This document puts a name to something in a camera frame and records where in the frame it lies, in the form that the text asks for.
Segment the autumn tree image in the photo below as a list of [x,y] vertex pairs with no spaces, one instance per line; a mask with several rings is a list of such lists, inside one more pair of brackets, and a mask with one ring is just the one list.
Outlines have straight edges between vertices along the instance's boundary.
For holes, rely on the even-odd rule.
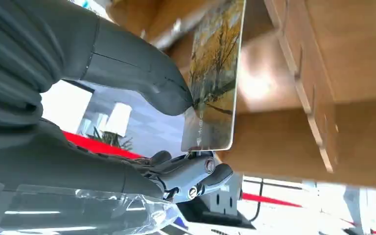
[[244,4],[224,1],[196,29],[188,79],[194,105],[186,113],[183,150],[223,149],[231,142]]

